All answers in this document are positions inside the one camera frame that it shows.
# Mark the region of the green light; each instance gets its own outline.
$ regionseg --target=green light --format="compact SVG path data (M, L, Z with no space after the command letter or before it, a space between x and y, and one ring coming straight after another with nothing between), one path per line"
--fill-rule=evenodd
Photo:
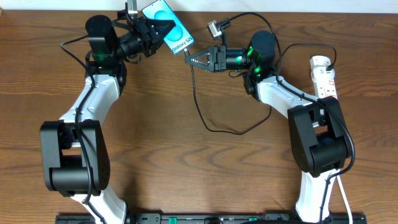
M257 72L260 72L260 70L261 70L261 67L260 67L260 65L259 65L256 69L254 69L254 72L257 73Z
M253 53L253 48L250 46L250 50L248 52L248 56L250 56Z

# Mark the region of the wooden table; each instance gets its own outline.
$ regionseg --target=wooden table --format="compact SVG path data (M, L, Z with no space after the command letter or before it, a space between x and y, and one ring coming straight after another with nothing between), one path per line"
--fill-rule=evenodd
M57 120L80 94L81 66L59 47L86 34L91 16L115 12L5 11L0 17L0 223L54 223L82 206L44 185L39 128ZM178 12L196 52L213 42L206 25L236 13ZM398 16L263 13L282 48L296 42L334 45L336 86L356 145L353 169L343 176L351 209L369 223L398 222ZM233 21L230 47L247 46L266 29L251 16ZM87 41L69 46L83 59ZM313 93L309 58L330 49L296 47L283 76ZM262 213L291 210L300 170L293 160L287 120L271 118L244 136L208 132L192 98L184 55L166 46L140 65L127 65L127 85L103 125L111 159L110 184L136 210L165 213ZM211 127L244 130L268 112L247 95L240 78L196 69L197 94ZM344 212L337 186L330 209Z

